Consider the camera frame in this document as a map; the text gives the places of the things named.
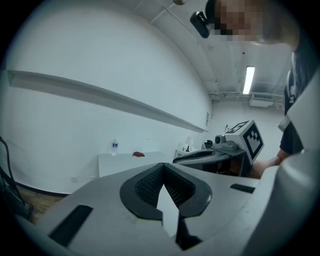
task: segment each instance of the person's hand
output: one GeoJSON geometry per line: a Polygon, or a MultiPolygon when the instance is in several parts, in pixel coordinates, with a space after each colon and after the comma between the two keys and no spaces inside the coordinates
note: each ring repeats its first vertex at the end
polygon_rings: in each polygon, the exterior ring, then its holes
{"type": "Polygon", "coordinates": [[[268,162],[259,161],[259,160],[254,161],[252,165],[251,174],[249,177],[254,179],[260,179],[265,169],[267,169],[268,167],[269,167],[268,162]]]}

